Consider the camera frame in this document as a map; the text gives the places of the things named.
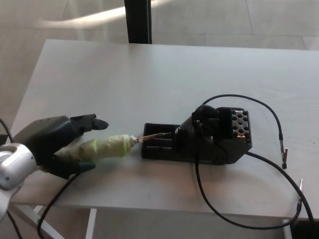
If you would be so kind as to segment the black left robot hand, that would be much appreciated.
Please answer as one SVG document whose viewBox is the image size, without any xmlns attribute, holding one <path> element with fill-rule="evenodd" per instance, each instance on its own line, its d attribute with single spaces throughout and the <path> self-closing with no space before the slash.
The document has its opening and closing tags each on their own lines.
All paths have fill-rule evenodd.
<svg viewBox="0 0 319 239">
<path fill-rule="evenodd" d="M 68 146 L 85 132 L 104 130 L 106 121 L 97 119 L 95 114 L 68 118 L 50 117 L 35 120 L 13 137 L 15 143 L 25 145 L 35 157 L 37 165 L 45 172 L 69 179 L 95 168 L 94 162 L 71 161 L 58 156 L 57 151 Z"/>
</svg>

